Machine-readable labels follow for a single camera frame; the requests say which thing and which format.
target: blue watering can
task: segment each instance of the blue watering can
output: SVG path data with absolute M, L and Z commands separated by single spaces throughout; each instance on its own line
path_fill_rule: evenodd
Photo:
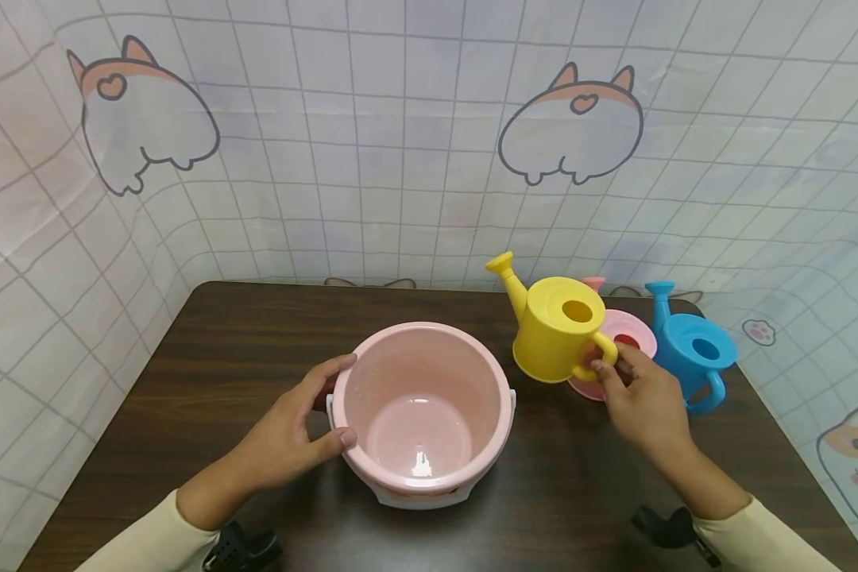
M 737 357 L 734 342 L 716 324 L 692 314 L 671 315 L 668 295 L 674 282 L 650 282 L 645 288 L 655 300 L 651 329 L 658 339 L 655 363 L 680 380 L 687 410 L 700 415 L 717 408 L 725 398 L 725 383 L 718 372 Z M 707 389 L 707 395 L 692 400 Z

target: forearm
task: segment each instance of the forearm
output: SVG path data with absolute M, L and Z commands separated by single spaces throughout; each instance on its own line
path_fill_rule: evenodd
M 194 528 L 178 513 L 171 493 L 146 516 L 128 526 L 78 572 L 176 572 L 200 570 L 217 532 Z
M 695 530 L 732 570 L 838 572 L 692 443 L 652 462 L 693 513 Z
M 178 489 L 178 512 L 200 530 L 222 528 L 255 493 L 249 475 L 245 459 L 233 450 Z
M 747 508 L 752 499 L 692 442 L 663 451 L 651 462 L 696 518 L 728 519 Z
M 79 572 L 199 570 L 218 530 L 253 495 L 250 471 L 231 452 L 92 555 Z

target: white fabric wall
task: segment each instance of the white fabric wall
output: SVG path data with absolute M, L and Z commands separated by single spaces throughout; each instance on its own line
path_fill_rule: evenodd
M 501 157 L 568 61 L 632 97 Z M 563 156 L 609 172 L 506 166 Z M 858 0 L 0 0 L 0 570 L 196 285 L 492 290 L 504 249 L 706 291 L 858 536 Z

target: table surface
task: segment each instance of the table surface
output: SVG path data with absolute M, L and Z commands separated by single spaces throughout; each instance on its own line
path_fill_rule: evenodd
M 651 319 L 651 301 L 606 306 Z M 674 312 L 698 313 L 671 301 Z M 629 523 L 680 500 L 610 427 L 602 404 L 527 378 L 512 360 L 516 324 L 499 293 L 208 283 L 194 290 L 39 536 L 21 570 L 69 571 L 170 490 L 228 451 L 315 363 L 405 321 L 450 324 L 483 342 L 518 392 L 511 438 L 458 506 L 388 509 L 341 459 L 240 512 L 272 526 L 274 570 L 708 570 L 694 550 L 648 546 Z M 737 367 L 728 398 L 693 420 L 711 458 L 841 570 L 858 543 Z M 326 416 L 309 430 L 324 432 Z

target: person's right hand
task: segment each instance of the person's right hand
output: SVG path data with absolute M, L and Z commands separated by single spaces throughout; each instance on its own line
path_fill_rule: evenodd
M 695 445 L 677 378 L 638 349 L 622 343 L 616 347 L 620 350 L 616 367 L 632 378 L 629 386 L 609 363 L 591 363 L 604 385 L 606 409 L 616 431 L 652 462 L 692 450 Z

